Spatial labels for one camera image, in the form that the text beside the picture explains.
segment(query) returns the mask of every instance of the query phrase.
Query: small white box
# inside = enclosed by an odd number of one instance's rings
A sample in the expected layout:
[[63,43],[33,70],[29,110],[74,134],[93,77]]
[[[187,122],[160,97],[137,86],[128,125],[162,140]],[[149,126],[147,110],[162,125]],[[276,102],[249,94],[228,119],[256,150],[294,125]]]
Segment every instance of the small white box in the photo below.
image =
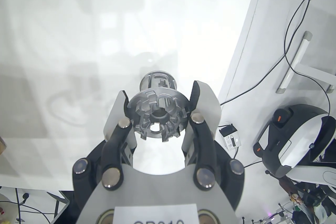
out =
[[222,136],[224,145],[228,151],[234,150],[241,146],[238,132],[233,132],[227,136]]

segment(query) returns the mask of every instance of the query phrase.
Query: metal screw head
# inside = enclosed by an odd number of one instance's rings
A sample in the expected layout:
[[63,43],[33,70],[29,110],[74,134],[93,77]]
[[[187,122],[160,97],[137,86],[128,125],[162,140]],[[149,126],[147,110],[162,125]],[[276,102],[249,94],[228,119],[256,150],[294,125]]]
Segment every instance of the metal screw head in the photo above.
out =
[[120,128],[127,128],[131,124],[131,120],[127,117],[123,117],[119,120],[118,126]]
[[242,175],[244,173],[244,166],[239,160],[232,159],[229,162],[231,171],[236,175]]
[[215,175],[206,168],[200,168],[196,172],[198,183],[205,188],[211,188],[215,185]]
[[204,122],[204,117],[202,114],[196,112],[192,114],[191,120],[196,124],[202,124]]
[[82,174],[83,172],[85,172],[87,165],[88,165],[87,159],[81,158],[77,160],[75,164],[73,165],[72,167],[73,172],[75,172],[75,174]]
[[102,175],[102,184],[105,188],[114,187],[120,180],[120,171],[112,167],[107,169]]

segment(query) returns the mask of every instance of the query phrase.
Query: black cable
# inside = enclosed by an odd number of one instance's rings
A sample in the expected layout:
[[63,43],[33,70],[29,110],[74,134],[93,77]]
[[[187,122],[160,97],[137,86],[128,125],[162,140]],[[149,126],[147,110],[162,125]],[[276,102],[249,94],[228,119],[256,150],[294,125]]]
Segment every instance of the black cable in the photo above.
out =
[[[296,11],[294,12],[294,14],[293,14],[293,16],[292,16],[292,18],[291,18],[291,20],[289,21],[289,24],[288,24],[288,27],[287,27],[287,30],[286,30],[286,34],[285,34],[285,38],[286,38],[286,36],[287,36],[287,33],[288,33],[288,29],[289,29],[289,26],[291,25],[291,23],[292,23],[292,21],[293,21],[293,19],[294,19],[294,16],[296,15],[296,13],[298,12],[298,10],[299,10],[299,8],[301,7],[301,5],[303,4],[303,2],[304,2],[305,0],[303,0],[301,3],[300,3],[300,5],[298,6],[298,8],[296,9]],[[291,45],[291,42],[289,43],[289,45],[288,45],[288,47],[287,47],[287,50],[286,50],[286,54],[288,53],[288,50],[289,50],[289,47],[290,47],[290,45]],[[238,97],[240,97],[240,96],[242,96],[242,95],[244,95],[244,94],[246,94],[246,93],[248,93],[248,92],[250,92],[251,90],[253,90],[253,89],[255,89],[259,84],[261,84],[262,82],[263,82],[263,80],[265,80],[265,78],[279,65],[279,63],[283,60],[285,58],[285,55],[283,55],[282,57],[281,57],[281,59],[267,72],[267,74],[256,84],[256,85],[254,85],[254,86],[252,86],[250,89],[248,89],[248,90],[246,90],[245,92],[243,92],[243,93],[240,93],[239,95],[237,95],[236,97],[233,97],[233,98],[231,98],[231,99],[229,99],[229,100],[227,100],[227,101],[225,101],[225,102],[223,102],[223,103],[221,103],[221,105],[224,105],[224,104],[226,104],[226,103],[228,103],[228,102],[231,102],[231,101],[233,101],[233,100],[235,100],[235,99],[237,99]]]
[[261,162],[262,162],[262,160],[260,160],[259,162],[256,162],[256,163],[252,163],[252,164],[246,165],[246,166],[244,166],[244,168],[247,168],[247,167],[249,167],[251,165],[258,164],[258,163],[261,163]]
[[[293,40],[293,38],[294,38],[295,33],[297,32],[297,30],[298,30],[299,27],[301,26],[301,24],[302,24],[302,22],[303,22],[303,19],[304,19],[304,17],[306,16],[306,12],[307,12],[307,9],[308,9],[308,7],[309,7],[309,3],[310,3],[310,1],[311,1],[311,0],[308,0],[308,3],[307,3],[307,6],[306,6],[306,9],[305,9],[305,12],[304,12],[303,17],[302,17],[302,20],[301,20],[301,22],[299,23],[299,25],[297,26],[297,28],[295,29],[295,31],[293,32],[293,35],[292,35],[292,38],[291,38],[291,40],[290,40],[290,42],[289,42],[288,48],[290,47],[290,44],[292,43],[292,40]],[[318,81],[316,81],[316,80],[314,80],[313,78],[308,77],[308,76],[306,76],[306,75],[300,74],[300,73],[296,72],[296,71],[293,69],[293,67],[291,66],[291,64],[289,63],[288,58],[287,58],[287,52],[286,52],[286,36],[285,36],[285,40],[284,40],[283,44],[284,44],[284,46],[283,46],[283,47],[284,47],[284,49],[283,49],[284,57],[285,57],[285,59],[286,59],[288,65],[289,65],[289,67],[293,70],[293,72],[294,72],[295,74],[298,74],[298,75],[300,75],[300,76],[306,77],[306,78],[308,78],[308,79],[314,81],[314,82],[315,82],[315,83],[316,83],[316,84],[323,90],[325,96],[327,97],[328,104],[329,104],[329,110],[328,110],[328,116],[329,116],[329,115],[330,115],[330,100],[329,100],[329,97],[328,97],[327,92],[326,92],[326,91],[324,90],[324,88],[319,84]]]
[[[0,203],[12,203],[12,204],[16,204],[16,202],[12,202],[12,201],[0,201]],[[45,219],[48,221],[48,223],[50,223],[50,221],[49,221],[49,219],[46,217],[46,215],[45,215],[43,212],[39,211],[38,209],[36,209],[36,208],[34,208],[34,207],[31,207],[31,206],[27,206],[27,205],[21,205],[21,206],[25,206],[25,207],[27,207],[27,208],[30,208],[30,209],[32,209],[32,210],[35,210],[35,211],[37,211],[37,212],[43,214],[43,216],[44,216]]]
[[233,158],[235,158],[235,156],[237,155],[237,153],[238,153],[238,149],[239,149],[239,147],[237,147],[237,149],[235,150],[235,154],[234,154],[234,157],[233,157]]
[[39,213],[39,214],[52,214],[52,215],[54,215],[54,213],[53,212],[51,212],[51,213],[46,213],[46,212],[30,212],[30,213]]
[[18,202],[19,223],[21,224],[21,211],[20,211],[20,202],[19,202],[19,195],[18,195],[18,189],[17,188],[15,188],[15,193],[17,195],[17,202]]
[[292,213],[292,212],[290,212],[289,210],[285,209],[283,206],[281,206],[281,204],[280,204],[280,203],[278,203],[278,205],[280,206],[280,208],[282,208],[283,210],[285,210],[285,211],[289,212],[291,215],[293,215],[293,213]]

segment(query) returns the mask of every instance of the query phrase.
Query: metal part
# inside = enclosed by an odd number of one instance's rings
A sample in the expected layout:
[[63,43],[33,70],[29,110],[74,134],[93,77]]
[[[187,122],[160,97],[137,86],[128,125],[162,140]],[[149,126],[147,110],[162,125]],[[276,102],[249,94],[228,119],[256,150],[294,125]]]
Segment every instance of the metal part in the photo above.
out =
[[197,170],[196,178],[198,183],[205,188],[211,188],[215,185],[215,175],[206,168],[200,168]]
[[229,162],[231,171],[236,175],[242,175],[244,173],[244,166],[239,160],[232,159]]
[[122,165],[122,169],[123,185],[118,190],[107,191],[99,183],[86,202],[77,224],[96,223],[102,213],[116,206],[176,204],[196,204],[202,210],[211,211],[221,224],[238,223],[228,198],[217,183],[210,191],[199,190],[192,183],[194,164],[169,175],[149,175],[125,164]]
[[[187,126],[189,115],[188,99],[176,91],[174,78],[163,71],[153,71],[145,75],[140,83],[140,92],[128,103],[134,131],[146,137],[162,138],[168,141],[172,136],[180,136]],[[158,131],[150,127],[155,124]]]
[[196,124],[202,124],[204,122],[204,117],[200,113],[193,113],[191,115],[191,120]]
[[198,211],[199,224],[220,224],[217,217],[208,210]]
[[87,165],[88,165],[87,159],[81,158],[77,160],[75,164],[73,165],[73,170],[74,170],[73,172],[75,172],[76,174],[82,174],[85,172]]
[[120,128],[127,128],[127,127],[129,127],[130,124],[131,124],[131,121],[130,121],[130,119],[127,118],[127,117],[123,117],[123,118],[121,118],[121,119],[119,120],[119,122],[118,122],[118,126],[119,126]]
[[105,188],[111,188],[115,186],[120,180],[120,171],[118,168],[112,167],[107,170],[102,175],[102,185]]
[[99,216],[97,224],[112,224],[114,210],[108,210]]
[[[202,114],[212,133],[212,137],[215,138],[217,127],[222,115],[222,110],[219,101],[211,87],[204,82],[198,80],[194,81],[190,99],[190,104],[192,103],[196,104],[196,107],[191,108],[191,111]],[[188,153],[188,150],[193,141],[193,137],[194,134],[192,127],[190,126],[190,123],[188,123],[185,137],[182,143],[183,152]]]

